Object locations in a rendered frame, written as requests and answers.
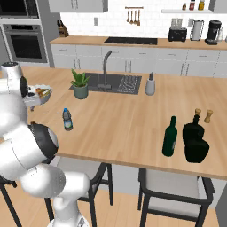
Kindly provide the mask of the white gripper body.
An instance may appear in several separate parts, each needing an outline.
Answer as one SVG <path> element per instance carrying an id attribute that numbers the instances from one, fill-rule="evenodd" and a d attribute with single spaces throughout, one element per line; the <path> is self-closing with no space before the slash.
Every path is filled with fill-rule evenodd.
<path id="1" fill-rule="evenodd" d="M 40 98 L 36 94 L 34 96 L 26 95 L 23 100 L 27 107 L 33 109 L 35 106 L 43 105 L 44 103 L 46 103 L 50 99 L 50 96 L 51 95 L 48 94 L 47 96 Z"/>

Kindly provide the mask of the grey bowl with food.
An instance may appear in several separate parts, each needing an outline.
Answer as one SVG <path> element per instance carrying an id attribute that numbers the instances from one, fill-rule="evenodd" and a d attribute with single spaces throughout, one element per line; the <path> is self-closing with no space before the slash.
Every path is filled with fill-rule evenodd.
<path id="1" fill-rule="evenodd" d="M 46 85 L 39 85 L 35 87 L 35 92 L 38 94 L 39 98 L 44 98 L 51 93 L 51 87 Z"/>

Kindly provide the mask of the clear plastic water bottle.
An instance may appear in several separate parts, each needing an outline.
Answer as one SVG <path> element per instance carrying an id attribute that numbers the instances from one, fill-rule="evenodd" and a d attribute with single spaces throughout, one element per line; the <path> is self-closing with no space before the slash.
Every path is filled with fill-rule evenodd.
<path id="1" fill-rule="evenodd" d="M 67 130 L 67 131 L 72 130 L 73 129 L 73 122 L 72 122 L 71 114 L 70 114 L 70 112 L 68 111 L 67 108 L 65 108 L 63 110 L 62 117 L 63 117 L 65 130 Z"/>

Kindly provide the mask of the green plant in grey pot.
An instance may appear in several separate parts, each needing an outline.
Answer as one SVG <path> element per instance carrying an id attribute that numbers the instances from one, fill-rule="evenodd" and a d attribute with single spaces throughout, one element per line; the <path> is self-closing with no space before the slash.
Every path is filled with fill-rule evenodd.
<path id="1" fill-rule="evenodd" d="M 74 90 L 74 96 L 78 99 L 88 97 L 88 80 L 90 79 L 85 73 L 79 74 L 72 69 L 74 80 L 71 81 Z"/>

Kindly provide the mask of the dark knife block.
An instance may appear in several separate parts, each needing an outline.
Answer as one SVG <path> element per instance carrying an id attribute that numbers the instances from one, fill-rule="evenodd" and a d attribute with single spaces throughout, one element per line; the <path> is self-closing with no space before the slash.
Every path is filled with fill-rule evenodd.
<path id="1" fill-rule="evenodd" d="M 65 27 L 63 22 L 61 20 L 58 20 L 57 25 L 58 25 L 58 29 L 59 29 L 59 36 L 60 37 L 68 37 L 69 34 L 68 34 L 67 28 Z"/>

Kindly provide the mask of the dark grey tap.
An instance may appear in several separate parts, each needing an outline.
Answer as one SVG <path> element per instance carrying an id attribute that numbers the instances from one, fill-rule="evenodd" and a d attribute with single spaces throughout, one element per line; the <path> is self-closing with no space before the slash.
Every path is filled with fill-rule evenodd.
<path id="1" fill-rule="evenodd" d="M 105 57 L 104 57 L 104 65 L 103 65 L 103 71 L 104 71 L 104 82 L 102 84 L 98 85 L 99 89 L 102 89 L 103 91 L 110 90 L 112 86 L 107 83 L 107 59 L 112 54 L 111 51 L 109 51 Z"/>

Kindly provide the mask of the dark grey sink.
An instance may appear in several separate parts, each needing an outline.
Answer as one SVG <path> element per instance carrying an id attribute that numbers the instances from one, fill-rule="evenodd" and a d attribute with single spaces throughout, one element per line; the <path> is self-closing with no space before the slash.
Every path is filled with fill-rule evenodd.
<path id="1" fill-rule="evenodd" d="M 103 74 L 86 73 L 88 80 L 88 91 L 111 92 L 121 94 L 137 95 L 141 83 L 141 76 L 138 75 L 125 75 L 125 74 L 107 74 L 106 83 L 111 86 L 110 89 L 104 90 L 99 88 L 99 84 L 104 83 Z"/>

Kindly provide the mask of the black microwave oven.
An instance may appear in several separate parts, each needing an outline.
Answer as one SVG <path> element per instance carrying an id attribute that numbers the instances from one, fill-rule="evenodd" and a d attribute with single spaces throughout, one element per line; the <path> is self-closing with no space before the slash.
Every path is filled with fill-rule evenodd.
<path id="1" fill-rule="evenodd" d="M 0 17 L 38 19 L 36 0 L 0 0 Z"/>

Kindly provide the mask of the white upper cupboards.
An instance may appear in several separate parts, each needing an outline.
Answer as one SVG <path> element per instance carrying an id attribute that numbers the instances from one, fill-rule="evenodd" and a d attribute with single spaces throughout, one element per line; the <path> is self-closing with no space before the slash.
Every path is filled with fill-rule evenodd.
<path id="1" fill-rule="evenodd" d="M 49 0 L 51 12 L 107 12 L 108 0 Z"/>

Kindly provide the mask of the white base cupboards run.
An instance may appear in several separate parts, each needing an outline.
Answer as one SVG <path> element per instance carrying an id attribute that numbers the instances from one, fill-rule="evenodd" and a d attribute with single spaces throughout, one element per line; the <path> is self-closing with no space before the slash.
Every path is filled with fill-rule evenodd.
<path id="1" fill-rule="evenodd" d="M 126 73 L 227 78 L 227 51 L 52 44 L 54 66 Z"/>

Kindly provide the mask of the black hob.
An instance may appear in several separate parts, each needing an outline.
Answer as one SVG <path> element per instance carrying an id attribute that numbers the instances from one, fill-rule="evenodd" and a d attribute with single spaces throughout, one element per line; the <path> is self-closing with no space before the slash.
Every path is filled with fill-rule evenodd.
<path id="1" fill-rule="evenodd" d="M 143 37 L 108 37 L 104 43 L 117 43 L 117 44 L 149 44 L 157 45 L 157 38 L 143 38 Z"/>

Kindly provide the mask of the grey soap dispenser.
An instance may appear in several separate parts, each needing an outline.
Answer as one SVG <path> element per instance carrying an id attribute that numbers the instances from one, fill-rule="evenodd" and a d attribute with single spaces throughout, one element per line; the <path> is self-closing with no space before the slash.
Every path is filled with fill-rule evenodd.
<path id="1" fill-rule="evenodd" d="M 149 74 L 149 78 L 146 81 L 145 85 L 145 94 L 148 96 L 152 96 L 155 92 L 155 80 L 153 78 L 153 73 Z"/>

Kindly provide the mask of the green glass bottle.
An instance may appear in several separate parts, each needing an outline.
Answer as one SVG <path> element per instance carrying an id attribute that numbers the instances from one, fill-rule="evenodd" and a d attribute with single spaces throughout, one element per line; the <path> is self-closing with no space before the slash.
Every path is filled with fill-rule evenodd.
<path id="1" fill-rule="evenodd" d="M 166 127 L 163 146 L 162 146 L 162 154 L 170 157 L 174 153 L 175 144 L 177 137 L 177 129 L 176 129 L 176 117 L 172 116 L 170 120 L 170 124 Z"/>

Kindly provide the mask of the black toaster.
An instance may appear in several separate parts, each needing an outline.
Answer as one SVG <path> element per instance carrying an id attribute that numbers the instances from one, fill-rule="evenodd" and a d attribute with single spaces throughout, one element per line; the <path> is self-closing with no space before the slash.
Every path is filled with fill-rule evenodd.
<path id="1" fill-rule="evenodd" d="M 170 42 L 185 42 L 186 36 L 186 27 L 171 27 L 168 32 L 168 40 Z"/>

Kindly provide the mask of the black glass bottle with cork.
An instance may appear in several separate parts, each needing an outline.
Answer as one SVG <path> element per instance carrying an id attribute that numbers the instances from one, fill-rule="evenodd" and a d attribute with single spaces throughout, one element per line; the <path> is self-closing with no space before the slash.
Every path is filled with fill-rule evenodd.
<path id="1" fill-rule="evenodd" d="M 187 123 L 183 127 L 183 141 L 185 144 L 189 140 L 195 139 L 197 135 L 204 136 L 204 128 L 199 125 L 201 110 L 199 108 L 195 109 L 195 115 L 191 123 Z"/>

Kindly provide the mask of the squat black glass bottle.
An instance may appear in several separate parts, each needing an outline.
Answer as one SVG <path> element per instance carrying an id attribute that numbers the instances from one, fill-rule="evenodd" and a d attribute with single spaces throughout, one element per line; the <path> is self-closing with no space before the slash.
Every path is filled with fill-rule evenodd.
<path id="1" fill-rule="evenodd" d="M 189 140 L 184 148 L 186 160 L 192 163 L 201 163 L 207 156 L 209 144 L 204 140 Z"/>

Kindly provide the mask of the small tan shaker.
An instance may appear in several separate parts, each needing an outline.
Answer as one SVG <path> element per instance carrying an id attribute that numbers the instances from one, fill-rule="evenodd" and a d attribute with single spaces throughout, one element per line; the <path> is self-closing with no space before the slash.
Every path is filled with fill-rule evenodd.
<path id="1" fill-rule="evenodd" d="M 212 110 L 207 110 L 207 115 L 206 115 L 206 118 L 204 119 L 205 123 L 210 123 L 210 118 L 212 114 L 213 114 Z"/>

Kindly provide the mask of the paper towel holder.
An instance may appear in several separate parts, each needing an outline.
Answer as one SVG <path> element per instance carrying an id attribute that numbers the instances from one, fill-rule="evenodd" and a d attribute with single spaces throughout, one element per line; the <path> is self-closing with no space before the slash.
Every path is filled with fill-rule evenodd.
<path id="1" fill-rule="evenodd" d="M 204 27 L 204 20 L 194 20 L 190 34 L 191 41 L 199 41 Z"/>

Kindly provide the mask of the black coffee machine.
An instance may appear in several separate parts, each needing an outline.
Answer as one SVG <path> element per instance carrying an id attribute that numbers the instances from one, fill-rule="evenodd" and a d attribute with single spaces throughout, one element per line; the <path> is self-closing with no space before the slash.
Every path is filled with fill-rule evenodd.
<path id="1" fill-rule="evenodd" d="M 216 36 L 221 28 L 222 22 L 220 20 L 210 20 L 205 43 L 208 45 L 217 45 Z"/>

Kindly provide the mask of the grey upper cupboard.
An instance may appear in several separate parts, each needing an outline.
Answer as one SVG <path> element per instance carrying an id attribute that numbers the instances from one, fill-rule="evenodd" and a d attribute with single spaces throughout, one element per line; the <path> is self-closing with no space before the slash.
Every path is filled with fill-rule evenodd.
<path id="1" fill-rule="evenodd" d="M 208 9 L 213 13 L 227 13 L 227 0 L 210 0 Z"/>

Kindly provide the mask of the steel wall oven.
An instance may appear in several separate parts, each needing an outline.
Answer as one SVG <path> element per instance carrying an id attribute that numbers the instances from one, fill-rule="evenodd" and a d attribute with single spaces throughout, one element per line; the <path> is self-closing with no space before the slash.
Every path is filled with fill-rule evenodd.
<path id="1" fill-rule="evenodd" d="M 3 24 L 3 28 L 13 61 L 47 62 L 39 25 Z"/>

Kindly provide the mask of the rail with hanging utensils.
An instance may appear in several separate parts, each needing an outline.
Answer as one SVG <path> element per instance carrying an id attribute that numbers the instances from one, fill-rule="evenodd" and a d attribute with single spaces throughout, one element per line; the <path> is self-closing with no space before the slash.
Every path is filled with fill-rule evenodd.
<path id="1" fill-rule="evenodd" d="M 125 10 L 127 11 L 127 19 L 126 21 L 130 25 L 140 25 L 140 14 L 144 7 L 135 7 L 135 6 L 126 6 Z"/>

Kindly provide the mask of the white wall shelf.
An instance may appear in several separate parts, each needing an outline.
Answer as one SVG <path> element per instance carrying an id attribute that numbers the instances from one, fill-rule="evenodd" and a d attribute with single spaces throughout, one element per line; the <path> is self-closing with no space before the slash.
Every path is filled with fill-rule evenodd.
<path id="1" fill-rule="evenodd" d="M 212 11 L 210 10 L 202 10 L 202 11 L 199 11 L 199 10 L 193 10 L 193 11 L 190 11 L 190 10 L 170 10 L 170 9 L 162 9 L 161 10 L 161 13 L 207 13 L 207 14 L 210 14 L 210 13 L 213 13 Z"/>

